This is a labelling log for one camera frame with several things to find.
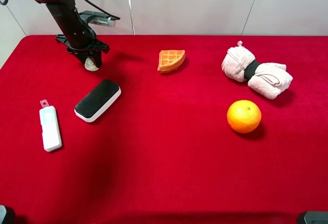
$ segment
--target red tablecloth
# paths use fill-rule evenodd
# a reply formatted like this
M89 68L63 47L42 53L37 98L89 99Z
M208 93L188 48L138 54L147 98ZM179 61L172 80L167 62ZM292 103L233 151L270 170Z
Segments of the red tablecloth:
M328 210L328 37L100 36L89 72L54 36L24 38L0 70L0 204L17 223L294 223ZM239 40L294 80L275 100L221 70ZM171 74L163 49L185 49ZM96 122L74 106L98 83L121 97ZM39 101L57 109L63 148L43 150ZM226 112L255 102L262 122L234 133Z

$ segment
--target black object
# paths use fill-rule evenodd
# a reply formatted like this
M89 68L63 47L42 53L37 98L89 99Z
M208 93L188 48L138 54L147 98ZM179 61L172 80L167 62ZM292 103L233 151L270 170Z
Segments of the black object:
M118 91L118 84L105 79L75 106L75 111L91 118Z
M260 63L257 60L252 61L251 64L249 64L245 69L244 78L250 80L254 76L259 65Z
M328 224L328 212L308 211L297 218L298 224Z
M63 34L56 37L58 43L63 43L67 47L67 52L73 54L83 64L89 58L96 67L101 66L101 53L108 53L109 46L99 41L96 33L88 23L96 17L109 19L111 21L120 19L97 7L88 0L88 3L95 6L104 13L85 11L78 13L75 8L75 0L35 0L38 3L45 3L51 15L57 22Z
M0 205L0 224L13 224L15 212L12 208Z

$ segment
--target white wheel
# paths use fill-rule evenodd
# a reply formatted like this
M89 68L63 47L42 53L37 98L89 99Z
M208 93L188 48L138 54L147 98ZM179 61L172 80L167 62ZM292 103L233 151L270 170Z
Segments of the white wheel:
M86 68L86 70L89 71L97 71L99 69L95 66L95 64L90 58L87 58L86 62L84 63L84 67Z

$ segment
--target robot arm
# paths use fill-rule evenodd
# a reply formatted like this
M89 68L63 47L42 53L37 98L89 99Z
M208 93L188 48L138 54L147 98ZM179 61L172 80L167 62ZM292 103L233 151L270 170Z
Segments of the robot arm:
M102 63L101 52L108 53L109 46L96 38L96 33L89 27L89 23L114 27L115 21L120 18L107 12L85 11L78 13L75 7L75 0L35 1L46 4L51 15L62 30L63 34L59 34L56 37L57 42L65 44L67 46L67 52L76 56L83 64L86 63L86 60L91 60L95 66L93 70L97 70Z

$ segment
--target pink towel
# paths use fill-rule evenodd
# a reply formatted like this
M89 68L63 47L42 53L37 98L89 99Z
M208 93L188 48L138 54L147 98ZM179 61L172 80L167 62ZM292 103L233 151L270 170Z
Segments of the pink towel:
M254 64L255 56L238 42L238 47L228 50L222 63L222 70L229 78L238 82L246 81L245 70ZM286 90L293 78L286 72L286 65L276 63L257 64L248 86L269 99L275 99Z

